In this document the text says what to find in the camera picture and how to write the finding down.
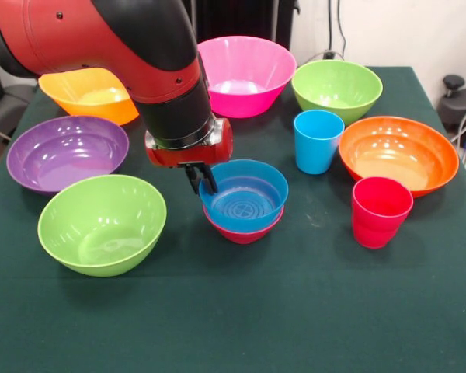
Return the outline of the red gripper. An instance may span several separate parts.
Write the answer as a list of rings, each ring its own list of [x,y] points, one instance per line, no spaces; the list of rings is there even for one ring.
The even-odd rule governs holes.
[[[217,183],[209,165],[227,162],[231,158],[233,133],[227,118],[217,118],[208,137],[192,147],[175,150],[160,148],[148,131],[145,132],[144,144],[147,156],[154,165],[172,168],[184,165],[186,177],[196,195],[199,194],[201,177],[192,163],[201,162],[198,168],[202,173],[204,188],[208,194],[216,194]]]

